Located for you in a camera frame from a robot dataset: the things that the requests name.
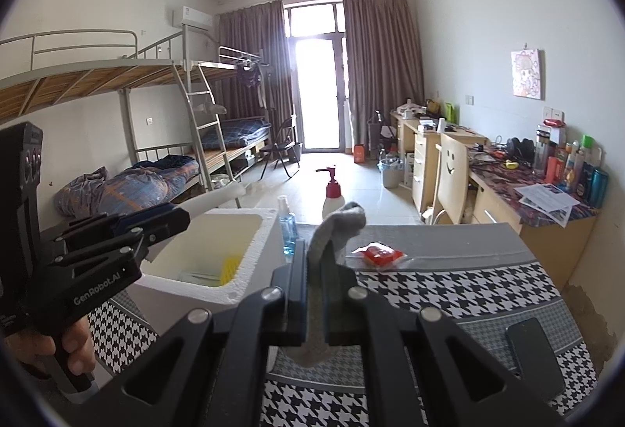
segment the screw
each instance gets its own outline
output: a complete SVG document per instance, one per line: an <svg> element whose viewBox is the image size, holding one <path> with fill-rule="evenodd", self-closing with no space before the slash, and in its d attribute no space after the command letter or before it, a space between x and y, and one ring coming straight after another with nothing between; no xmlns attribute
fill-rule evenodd
<svg viewBox="0 0 625 427"><path fill-rule="evenodd" d="M277 286L270 286L262 290L261 298L267 302L282 298L282 290Z"/></svg>
<svg viewBox="0 0 625 427"><path fill-rule="evenodd" d="M430 323L435 323L442 318L442 313L436 307L423 307L421 309L421 318Z"/></svg>
<svg viewBox="0 0 625 427"><path fill-rule="evenodd" d="M187 320L191 321L193 324L204 323L207 319L208 311L205 309L193 309L187 314Z"/></svg>
<svg viewBox="0 0 625 427"><path fill-rule="evenodd" d="M362 286L352 286L348 290L348 296L352 300L364 300L369 293Z"/></svg>

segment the black phone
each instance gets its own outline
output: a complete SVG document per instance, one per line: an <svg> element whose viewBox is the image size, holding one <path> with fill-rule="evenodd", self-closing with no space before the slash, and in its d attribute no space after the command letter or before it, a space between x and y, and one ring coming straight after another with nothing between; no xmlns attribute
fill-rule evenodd
<svg viewBox="0 0 625 427"><path fill-rule="evenodd" d="M512 356L521 378L543 401L550 401L564 391L564 378L551 344L536 318L521 321L505 329Z"/></svg>

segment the red pump cap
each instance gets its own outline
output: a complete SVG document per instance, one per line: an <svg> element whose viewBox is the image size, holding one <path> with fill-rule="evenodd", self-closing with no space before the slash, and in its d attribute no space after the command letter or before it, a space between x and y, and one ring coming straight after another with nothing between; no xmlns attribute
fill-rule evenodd
<svg viewBox="0 0 625 427"><path fill-rule="evenodd" d="M327 171L330 174L330 181L326 186L326 197L338 198L341 197L341 185L334 180L336 174L336 166L328 166L327 168L317 169L315 171Z"/></svg>

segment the mattress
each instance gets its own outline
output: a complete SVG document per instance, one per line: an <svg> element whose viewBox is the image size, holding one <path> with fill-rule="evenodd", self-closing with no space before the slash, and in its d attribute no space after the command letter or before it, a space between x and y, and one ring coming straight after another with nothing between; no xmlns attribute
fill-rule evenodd
<svg viewBox="0 0 625 427"><path fill-rule="evenodd" d="M237 119L221 122L221 132L224 135L226 148L246 147L255 141L267 138L270 135L271 124L263 118ZM217 129L208 127L202 135L202 147L204 150L219 150L220 143L217 139Z"/></svg>

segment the smiley face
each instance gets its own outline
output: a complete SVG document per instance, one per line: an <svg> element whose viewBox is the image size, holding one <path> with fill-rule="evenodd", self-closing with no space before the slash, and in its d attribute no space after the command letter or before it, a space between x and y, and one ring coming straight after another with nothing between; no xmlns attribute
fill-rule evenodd
<svg viewBox="0 0 625 427"><path fill-rule="evenodd" d="M449 167L449 160L450 159L451 159L451 166L452 166L452 168ZM450 154L449 150L447 150L447 159L445 160L445 166L447 168L447 173L449 173L450 175L454 174L454 171L455 171L454 162L455 162L455 155L454 154Z"/></svg>

